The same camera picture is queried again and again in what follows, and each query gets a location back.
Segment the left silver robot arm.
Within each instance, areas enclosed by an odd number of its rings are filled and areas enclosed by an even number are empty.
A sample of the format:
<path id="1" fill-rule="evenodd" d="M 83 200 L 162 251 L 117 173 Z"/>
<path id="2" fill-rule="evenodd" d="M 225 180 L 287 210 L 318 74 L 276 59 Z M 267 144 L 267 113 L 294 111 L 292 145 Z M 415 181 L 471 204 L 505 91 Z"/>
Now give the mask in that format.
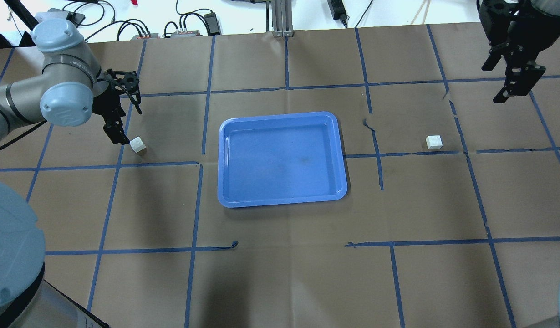
<path id="1" fill-rule="evenodd" d="M 121 98 L 140 112 L 136 72 L 105 68 L 70 19 L 37 23 L 28 50 L 0 51 L 0 164 L 35 183 L 46 141 L 20 140 L 47 125 L 77 127 L 103 119 L 113 144 L 129 139 Z M 88 309 L 47 282 L 46 241 L 29 193 L 0 181 L 0 328 L 107 328 Z"/>

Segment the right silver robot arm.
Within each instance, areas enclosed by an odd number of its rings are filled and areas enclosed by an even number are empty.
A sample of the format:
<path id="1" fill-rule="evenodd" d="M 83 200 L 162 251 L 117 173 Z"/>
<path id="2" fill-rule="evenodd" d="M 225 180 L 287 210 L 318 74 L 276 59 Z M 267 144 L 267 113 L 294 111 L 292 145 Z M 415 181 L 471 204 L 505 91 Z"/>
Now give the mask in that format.
<path id="1" fill-rule="evenodd" d="M 478 17 L 490 46 L 483 71 L 505 61 L 505 81 L 493 98 L 526 96 L 544 76 L 539 54 L 560 37 L 560 0 L 478 0 Z"/>

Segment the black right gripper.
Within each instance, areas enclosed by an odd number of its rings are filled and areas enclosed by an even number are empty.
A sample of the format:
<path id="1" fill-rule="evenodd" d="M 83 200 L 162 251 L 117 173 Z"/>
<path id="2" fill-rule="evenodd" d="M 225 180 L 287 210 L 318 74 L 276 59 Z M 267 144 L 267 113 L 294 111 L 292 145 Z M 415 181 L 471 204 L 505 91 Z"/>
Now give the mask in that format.
<path id="1" fill-rule="evenodd" d="M 500 59 L 507 65 L 493 102 L 527 96 L 546 72 L 539 54 L 560 37 L 560 0 L 479 0 L 478 16 L 490 46 L 482 71 L 492 71 Z"/>

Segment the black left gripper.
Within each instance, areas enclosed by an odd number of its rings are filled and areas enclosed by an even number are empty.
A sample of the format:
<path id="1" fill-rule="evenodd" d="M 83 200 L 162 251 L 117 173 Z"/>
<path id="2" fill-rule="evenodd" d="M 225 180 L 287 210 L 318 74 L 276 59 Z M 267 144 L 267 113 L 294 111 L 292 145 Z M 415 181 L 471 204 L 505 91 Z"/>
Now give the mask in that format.
<path id="1" fill-rule="evenodd" d="M 97 77 L 92 91 L 92 113 L 103 117 L 105 134 L 113 144 L 129 144 L 130 140 L 126 136 L 122 123 L 122 118 L 126 114 L 121 105 L 121 96 L 127 96 L 136 112 L 143 114 L 140 107 L 142 99 L 137 72 L 107 69 Z"/>

